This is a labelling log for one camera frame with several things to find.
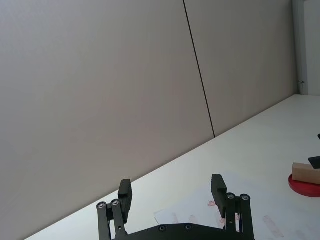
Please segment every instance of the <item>red plate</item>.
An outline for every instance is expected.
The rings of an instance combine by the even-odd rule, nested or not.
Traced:
[[[289,186],[293,191],[303,196],[313,198],[320,197],[320,185],[303,181],[295,181],[292,179],[292,174],[289,176]]]

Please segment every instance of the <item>wooden block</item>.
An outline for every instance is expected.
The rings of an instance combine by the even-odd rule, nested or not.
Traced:
[[[320,185],[320,169],[314,169],[310,164],[294,162],[292,165],[292,179]]]

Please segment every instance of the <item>table surface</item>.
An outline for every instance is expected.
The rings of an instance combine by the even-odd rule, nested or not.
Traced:
[[[309,157],[320,155],[318,134],[320,96],[294,95],[286,99],[134,181],[126,231],[130,234],[158,225],[155,212],[208,183],[212,174],[223,172],[236,172],[320,214],[320,198],[298,195],[288,185],[293,162],[307,164]],[[27,239],[98,240],[96,205],[116,198],[117,192],[113,192]]]

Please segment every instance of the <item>white paper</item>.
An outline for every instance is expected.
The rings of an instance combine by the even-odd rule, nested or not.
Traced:
[[[237,196],[248,194],[251,197],[256,240],[320,240],[320,216],[261,190],[235,174],[225,173],[222,176],[228,192]],[[220,229],[224,226],[224,219],[214,203],[210,183],[154,215],[159,224],[193,223]]]

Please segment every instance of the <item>black line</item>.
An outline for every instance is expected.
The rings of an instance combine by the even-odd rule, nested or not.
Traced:
[[[182,0],[182,1],[183,1],[184,11],[185,11],[185,15],[186,15],[186,20],[187,20],[188,26],[189,26],[189,31],[190,31],[190,35],[191,35],[191,40],[192,40],[194,55],[195,55],[195,59],[196,59],[196,64],[198,65],[198,70],[199,70],[199,74],[200,74],[200,79],[201,79],[202,89],[203,89],[203,93],[204,93],[206,108],[208,109],[208,113],[209,113],[209,118],[210,118],[211,128],[212,128],[212,132],[213,132],[213,137],[215,138],[216,134],[215,134],[215,130],[214,130],[214,125],[212,123],[212,118],[211,118],[211,114],[210,114],[210,109],[209,109],[209,104],[208,104],[208,99],[207,99],[207,94],[206,94],[206,90],[205,90],[204,81],[202,79],[202,74],[201,74],[201,71],[200,71],[198,55],[197,55],[196,47],[195,47],[195,41],[194,41],[194,37],[192,36],[192,32],[191,32],[189,17],[188,17],[188,13],[187,13],[187,7],[186,7],[185,0]]]

